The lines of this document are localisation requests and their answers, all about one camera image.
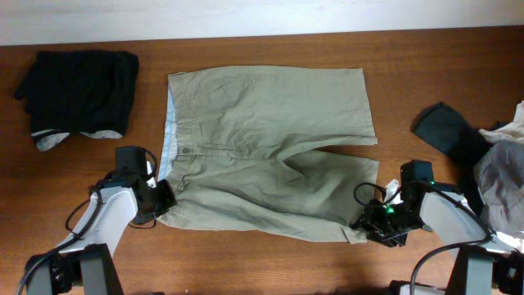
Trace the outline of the khaki cargo shorts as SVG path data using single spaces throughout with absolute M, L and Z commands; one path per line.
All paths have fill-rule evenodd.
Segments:
M 172 74 L 168 90 L 164 225 L 365 241 L 353 192 L 379 164 L 329 152 L 377 143 L 362 69 L 224 66 Z

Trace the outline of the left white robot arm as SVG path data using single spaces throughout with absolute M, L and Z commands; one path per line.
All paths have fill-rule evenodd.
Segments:
M 87 210 L 69 235 L 52 250 L 32 256 L 18 294 L 62 294 L 75 285 L 85 294 L 122 294 L 113 255 L 133 223 L 140 229 L 176 204 L 166 180 L 105 179 L 91 188 Z

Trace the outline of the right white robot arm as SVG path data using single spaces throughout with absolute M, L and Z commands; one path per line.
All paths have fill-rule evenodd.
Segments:
M 364 204 L 352 229 L 362 229 L 367 238 L 387 247 L 402 247 L 416 229 L 435 233 L 442 246 L 424 255 L 408 281 L 393 281 L 391 294 L 503 294 L 523 292 L 523 255 L 502 241 L 490 226 L 467 205 L 465 197 L 449 184 L 412 180 L 396 194 L 402 201 L 373 199 Z M 438 289 L 418 284 L 422 266 L 443 252 L 454 254 L 454 267 L 447 286 Z

